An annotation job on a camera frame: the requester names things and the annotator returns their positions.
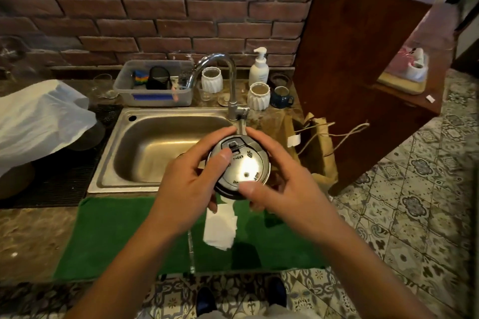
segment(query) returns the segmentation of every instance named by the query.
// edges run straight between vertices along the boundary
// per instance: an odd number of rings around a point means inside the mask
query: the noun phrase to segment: forearm
[[[147,218],[66,319],[131,319],[175,239]]]
[[[318,243],[362,318],[434,317],[346,222],[330,232]]]

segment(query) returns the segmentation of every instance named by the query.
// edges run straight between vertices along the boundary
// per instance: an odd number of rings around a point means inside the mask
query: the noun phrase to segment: dish drying mat
[[[82,152],[63,148],[32,162],[35,179],[19,194],[0,200],[2,208],[75,207],[86,196],[88,185],[123,105],[99,104],[91,110],[105,125],[105,137]]]
[[[98,277],[146,218],[154,198],[96,198],[80,203],[75,227],[53,279]],[[251,212],[248,201],[236,201],[238,229],[227,251],[203,242],[206,213],[170,249],[159,274],[206,274],[231,271],[277,271],[323,268],[326,261],[309,241],[277,216]]]

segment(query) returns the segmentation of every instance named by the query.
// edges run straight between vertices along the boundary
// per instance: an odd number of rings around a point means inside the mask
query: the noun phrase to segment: person's left hand
[[[213,188],[230,164],[233,153],[225,148],[208,161],[200,175],[196,170],[212,147],[234,133],[234,126],[214,131],[169,162],[148,218],[179,235],[194,225],[207,206],[216,212],[216,202],[210,201]]]

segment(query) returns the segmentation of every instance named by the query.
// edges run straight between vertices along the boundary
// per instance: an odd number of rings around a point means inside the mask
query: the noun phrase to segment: blue mug
[[[270,105],[276,108],[290,107],[294,104],[295,98],[289,94],[287,87],[278,86],[271,92]]]

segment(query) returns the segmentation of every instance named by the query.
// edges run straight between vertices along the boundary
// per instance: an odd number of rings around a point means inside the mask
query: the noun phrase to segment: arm
[[[148,217],[85,296],[66,314],[66,319],[135,316],[170,245],[196,222],[207,206],[216,210],[210,198],[216,181],[230,163],[231,150],[223,149],[213,157],[200,176],[195,169],[218,141],[235,132],[235,127],[215,131],[168,164]]]
[[[362,318],[434,318],[338,215],[306,168],[266,134],[251,128],[247,132],[278,163],[285,186],[277,192],[257,182],[244,182],[239,191],[320,246]]]

